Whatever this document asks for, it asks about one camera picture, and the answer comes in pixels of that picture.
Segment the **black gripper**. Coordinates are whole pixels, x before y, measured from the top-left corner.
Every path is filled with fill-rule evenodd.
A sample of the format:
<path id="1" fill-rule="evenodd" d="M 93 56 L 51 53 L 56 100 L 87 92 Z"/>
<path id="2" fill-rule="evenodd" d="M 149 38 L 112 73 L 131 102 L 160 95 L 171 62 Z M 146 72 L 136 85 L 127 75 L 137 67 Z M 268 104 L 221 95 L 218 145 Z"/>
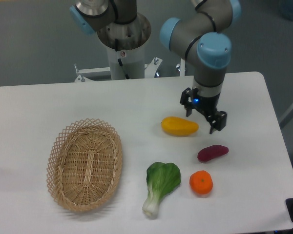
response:
<path id="1" fill-rule="evenodd" d="M 221 131 L 227 123 L 227 113 L 225 111 L 217 111 L 219 97 L 220 94 L 213 97 L 204 97 L 199 95 L 197 88 L 192 90 L 186 88 L 181 93 L 180 104 L 186 110 L 186 117 L 192 114 L 193 108 L 204 115 L 210 124 L 209 133 L 212 134 L 215 131 Z"/>

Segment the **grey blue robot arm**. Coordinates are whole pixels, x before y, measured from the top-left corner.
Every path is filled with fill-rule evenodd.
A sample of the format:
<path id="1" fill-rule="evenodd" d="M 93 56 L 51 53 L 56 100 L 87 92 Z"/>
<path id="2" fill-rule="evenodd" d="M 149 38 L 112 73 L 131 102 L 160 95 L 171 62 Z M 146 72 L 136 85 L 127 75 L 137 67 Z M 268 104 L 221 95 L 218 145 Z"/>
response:
<path id="1" fill-rule="evenodd" d="M 232 45 L 223 30 L 241 15 L 237 0 L 195 0 L 195 16 L 183 21 L 169 18 L 161 27 L 160 42 L 191 64 L 193 85 L 181 94 L 187 115 L 201 113 L 210 131 L 226 126 L 227 113 L 217 110 Z M 134 0 L 78 0 L 69 9 L 86 34 L 97 34 L 110 54 L 113 80 L 144 78 L 144 46 L 151 35 L 148 19 L 137 11 Z"/>

